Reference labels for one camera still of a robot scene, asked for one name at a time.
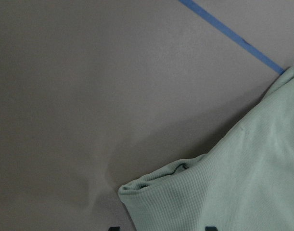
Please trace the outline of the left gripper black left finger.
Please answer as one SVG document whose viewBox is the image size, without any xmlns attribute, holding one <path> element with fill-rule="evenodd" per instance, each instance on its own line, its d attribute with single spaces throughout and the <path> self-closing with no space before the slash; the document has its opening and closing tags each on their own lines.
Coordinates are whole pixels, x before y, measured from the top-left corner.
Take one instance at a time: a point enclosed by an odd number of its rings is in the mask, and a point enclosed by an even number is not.
<svg viewBox="0 0 294 231">
<path fill-rule="evenodd" d="M 108 231 L 120 231 L 120 227 L 110 227 Z"/>
</svg>

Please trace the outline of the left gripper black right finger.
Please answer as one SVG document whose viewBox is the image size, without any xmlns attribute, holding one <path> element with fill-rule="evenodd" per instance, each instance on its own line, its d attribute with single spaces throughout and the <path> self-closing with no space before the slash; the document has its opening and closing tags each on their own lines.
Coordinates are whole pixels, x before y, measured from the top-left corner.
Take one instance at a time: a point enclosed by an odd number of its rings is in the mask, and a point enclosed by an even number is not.
<svg viewBox="0 0 294 231">
<path fill-rule="evenodd" d="M 216 226 L 205 226 L 205 231 L 218 231 Z"/>
</svg>

